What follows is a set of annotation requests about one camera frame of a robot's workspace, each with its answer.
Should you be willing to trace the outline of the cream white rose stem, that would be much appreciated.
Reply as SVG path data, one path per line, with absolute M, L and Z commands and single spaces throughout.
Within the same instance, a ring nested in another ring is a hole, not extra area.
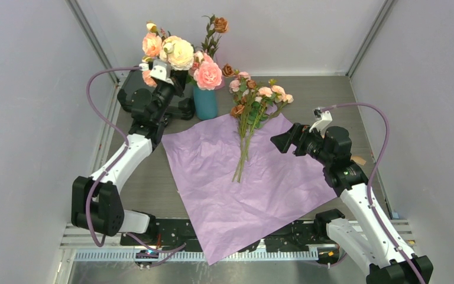
M 159 59 L 169 63 L 173 70 L 189 70 L 194 62 L 194 48 L 188 41 L 172 35 L 163 41 Z

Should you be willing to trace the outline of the large pink rose stem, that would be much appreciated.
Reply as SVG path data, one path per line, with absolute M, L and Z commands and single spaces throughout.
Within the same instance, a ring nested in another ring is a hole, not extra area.
M 213 91 L 222 83 L 222 71 L 213 59 L 202 51 L 193 56 L 193 65 L 189 69 L 192 82 L 201 90 Z

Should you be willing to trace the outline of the pink flower bouquet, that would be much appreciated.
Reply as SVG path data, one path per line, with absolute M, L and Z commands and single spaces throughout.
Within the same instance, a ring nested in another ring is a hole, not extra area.
M 256 130 L 277 117 L 285 106 L 293 103 L 294 97 L 277 85 L 275 79 L 270 79 L 267 83 L 256 83 L 249 73 L 238 70 L 234 70 L 229 91 L 235 103 L 230 115 L 237 120 L 240 139 L 240 158 L 232 181 L 239 183 L 244 164 L 249 160 L 251 139 Z

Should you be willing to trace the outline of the purple and pink wrapping paper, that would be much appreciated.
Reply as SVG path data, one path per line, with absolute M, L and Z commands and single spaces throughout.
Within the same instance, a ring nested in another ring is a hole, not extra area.
M 287 131 L 283 115 L 256 130 L 241 181 L 237 122 L 230 115 L 162 138 L 173 179 L 208 264 L 303 217 L 335 198 L 322 165 L 282 154 L 271 137 Z

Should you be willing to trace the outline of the brown rose flower stem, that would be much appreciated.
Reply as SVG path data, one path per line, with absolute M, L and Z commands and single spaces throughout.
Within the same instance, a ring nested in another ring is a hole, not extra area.
M 219 50 L 220 39 L 229 31 L 229 22 L 224 17 L 217 17 L 215 14 L 203 17 L 207 18 L 206 35 L 200 47 L 203 60 L 209 60 L 213 59 Z

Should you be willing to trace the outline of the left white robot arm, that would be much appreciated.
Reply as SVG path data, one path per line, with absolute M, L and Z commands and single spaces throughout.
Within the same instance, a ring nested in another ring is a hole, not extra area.
M 166 110 L 174 96 L 183 96 L 187 73 L 172 71 L 170 82 L 157 80 L 153 91 L 140 89 L 135 93 L 132 109 L 135 112 L 128 134 L 114 123 L 106 123 L 124 142 L 115 154 L 88 177 L 79 176 L 72 184 L 71 222 L 78 228 L 87 229 L 97 246 L 103 240 L 97 238 L 118 233 L 135 233 L 144 245 L 157 239 L 158 230 L 151 225 L 152 216 L 143 212 L 124 209 L 120 192 L 137 166 L 161 142 L 167 126 Z

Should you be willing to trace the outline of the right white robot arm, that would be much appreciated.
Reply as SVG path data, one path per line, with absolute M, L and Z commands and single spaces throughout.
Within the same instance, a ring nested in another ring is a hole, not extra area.
M 285 133 L 271 137 L 281 153 L 291 146 L 295 156 L 309 155 L 323 165 L 326 183 L 349 208 L 362 232 L 357 232 L 337 209 L 316 214 L 314 236 L 322 243 L 331 240 L 362 269 L 366 283 L 429 283 L 433 265 L 418 256 L 402 239 L 383 212 L 368 178 L 352 160 L 349 132 L 338 126 L 323 134 L 308 125 L 295 123 Z

